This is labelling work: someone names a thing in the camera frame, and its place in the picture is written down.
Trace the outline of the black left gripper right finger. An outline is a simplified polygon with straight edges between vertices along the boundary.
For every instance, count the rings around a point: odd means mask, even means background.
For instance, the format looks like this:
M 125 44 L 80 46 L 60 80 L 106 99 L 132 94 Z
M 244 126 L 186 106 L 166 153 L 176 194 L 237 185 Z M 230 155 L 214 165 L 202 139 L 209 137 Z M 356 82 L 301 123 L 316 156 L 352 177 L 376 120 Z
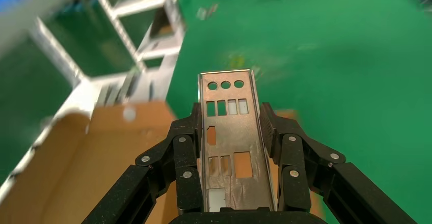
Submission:
M 340 223 L 413 223 L 414 220 L 346 157 L 310 138 L 299 123 L 261 104 L 259 121 L 269 157 L 278 166 L 278 211 L 310 214 L 312 192 Z

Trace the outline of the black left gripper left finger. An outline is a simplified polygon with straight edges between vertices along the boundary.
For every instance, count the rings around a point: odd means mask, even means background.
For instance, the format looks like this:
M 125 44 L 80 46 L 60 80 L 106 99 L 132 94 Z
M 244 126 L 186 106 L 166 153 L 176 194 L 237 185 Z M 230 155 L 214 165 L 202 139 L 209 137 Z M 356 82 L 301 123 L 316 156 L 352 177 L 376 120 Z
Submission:
M 172 122 L 166 138 L 140 154 L 84 219 L 84 223 L 144 223 L 172 182 L 180 215 L 203 211 L 197 158 L 202 141 L 202 110 Z

